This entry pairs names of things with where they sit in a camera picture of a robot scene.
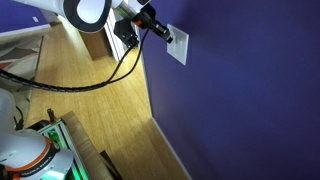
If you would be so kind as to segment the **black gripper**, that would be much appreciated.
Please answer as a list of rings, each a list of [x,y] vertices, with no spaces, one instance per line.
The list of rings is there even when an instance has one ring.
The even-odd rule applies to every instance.
[[[151,30],[169,44],[173,41],[169,29],[156,20],[156,10],[150,4],[144,6],[132,22],[141,29]]]

